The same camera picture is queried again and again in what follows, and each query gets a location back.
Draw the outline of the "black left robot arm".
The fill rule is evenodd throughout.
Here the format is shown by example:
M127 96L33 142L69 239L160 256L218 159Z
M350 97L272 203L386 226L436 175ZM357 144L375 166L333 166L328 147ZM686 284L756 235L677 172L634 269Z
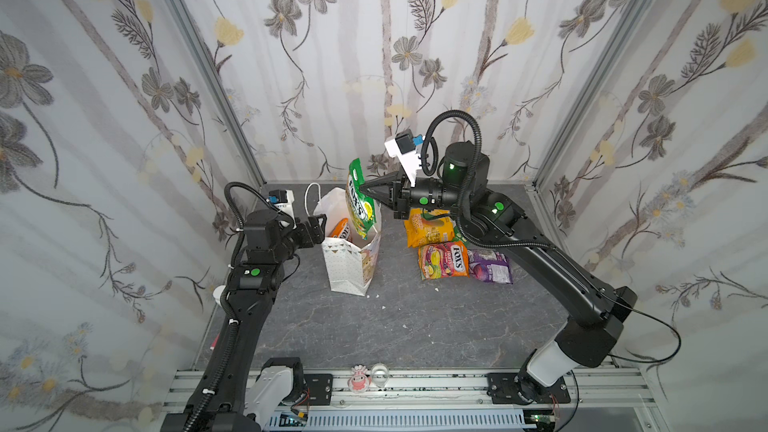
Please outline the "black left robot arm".
M280 405L307 397L297 358L267 362L249 380L259 337L286 279L285 264L325 239L325 215L294 219L256 188L230 182L224 196L237 221L237 242L219 296L225 320L199 383L164 431L263 431Z

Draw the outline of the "cartoon animal paper bag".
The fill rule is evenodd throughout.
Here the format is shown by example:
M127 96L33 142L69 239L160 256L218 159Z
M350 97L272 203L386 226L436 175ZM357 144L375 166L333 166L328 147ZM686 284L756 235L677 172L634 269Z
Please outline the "cartoon animal paper bag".
M319 183L310 183L304 192L304 208L307 216L327 216L326 237L321 249L331 290L365 296L379 256L381 237L378 228L371 229L367 240L356 233L348 211L346 191L340 187L322 194ZM350 239L329 238L329 233L343 218L350 221Z

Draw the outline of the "green Fox's spring tea packet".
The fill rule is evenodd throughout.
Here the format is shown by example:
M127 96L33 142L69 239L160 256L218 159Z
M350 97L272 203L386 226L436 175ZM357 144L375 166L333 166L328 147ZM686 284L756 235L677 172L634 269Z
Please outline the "green Fox's spring tea packet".
M356 233L367 240L369 232L376 224L374 201L362 191L364 173L359 158L350 162L346 180L346 200L348 211Z

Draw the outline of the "orange Fox's candy packet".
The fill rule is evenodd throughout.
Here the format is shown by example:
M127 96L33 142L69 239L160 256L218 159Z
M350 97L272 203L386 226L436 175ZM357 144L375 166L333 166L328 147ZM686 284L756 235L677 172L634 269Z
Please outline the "orange Fox's candy packet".
M348 218L341 219L328 235L329 238L339 238L349 240L351 237L351 227Z
M468 277L468 249L462 242L424 245L418 249L418 265L423 280Z

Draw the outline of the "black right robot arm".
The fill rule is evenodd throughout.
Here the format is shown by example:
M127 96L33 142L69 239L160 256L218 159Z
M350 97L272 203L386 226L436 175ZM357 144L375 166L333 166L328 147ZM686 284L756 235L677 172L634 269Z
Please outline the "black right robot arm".
M406 219L414 208L444 210L470 244L503 254L542 285L568 313L565 325L534 350L508 386L517 404L549 398L578 366L599 366L617 344L637 296L586 271L549 240L511 198L488 186L490 159L477 120L467 112L438 115L423 136L410 130L386 144L400 168L365 180L359 190Z

